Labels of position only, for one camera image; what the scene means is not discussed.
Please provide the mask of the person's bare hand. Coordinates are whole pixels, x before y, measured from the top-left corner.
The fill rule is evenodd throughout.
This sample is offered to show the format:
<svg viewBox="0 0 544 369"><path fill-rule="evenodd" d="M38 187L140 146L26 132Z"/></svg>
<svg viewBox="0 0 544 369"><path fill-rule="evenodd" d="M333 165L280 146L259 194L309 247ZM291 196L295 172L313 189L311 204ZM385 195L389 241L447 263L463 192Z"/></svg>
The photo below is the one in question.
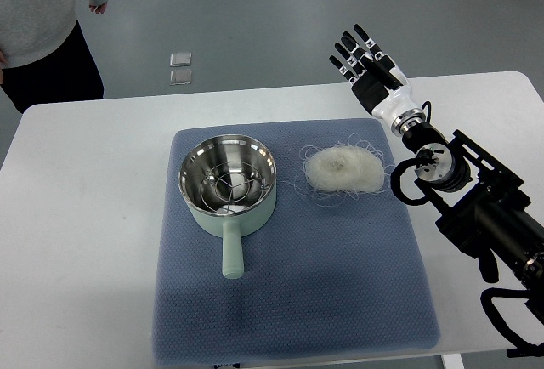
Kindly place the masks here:
<svg viewBox="0 0 544 369"><path fill-rule="evenodd" d="M89 10L95 14L104 14L105 11L107 10L107 6L108 6L108 3L101 3L100 5L91 5L91 4L88 5Z"/></svg>

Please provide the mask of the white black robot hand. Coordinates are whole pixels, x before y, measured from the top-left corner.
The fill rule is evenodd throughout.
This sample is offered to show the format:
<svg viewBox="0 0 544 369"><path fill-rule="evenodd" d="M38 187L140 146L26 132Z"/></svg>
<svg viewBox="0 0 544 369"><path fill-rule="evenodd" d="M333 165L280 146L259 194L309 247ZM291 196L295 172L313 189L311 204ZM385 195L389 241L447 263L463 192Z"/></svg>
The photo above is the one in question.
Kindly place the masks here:
<svg viewBox="0 0 544 369"><path fill-rule="evenodd" d="M394 60L359 26L344 32L329 60L350 84L363 108L401 136L427 120L412 98L412 87Z"/></svg>

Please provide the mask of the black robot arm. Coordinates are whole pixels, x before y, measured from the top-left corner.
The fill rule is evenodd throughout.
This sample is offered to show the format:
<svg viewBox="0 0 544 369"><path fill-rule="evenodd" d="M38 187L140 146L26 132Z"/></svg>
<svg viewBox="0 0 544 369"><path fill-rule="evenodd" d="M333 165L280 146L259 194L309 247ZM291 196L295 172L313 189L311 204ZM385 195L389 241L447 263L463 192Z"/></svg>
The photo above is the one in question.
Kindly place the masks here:
<svg viewBox="0 0 544 369"><path fill-rule="evenodd" d="M523 299L543 319L543 227L525 209L530 198L514 172L456 130L452 141L430 124L431 105L394 120L392 129L414 157L392 172L391 190L404 204L432 203L438 230L462 253L477 259L490 288L481 293L484 312L512 345L510 357L543 355L512 330L494 298Z"/></svg>

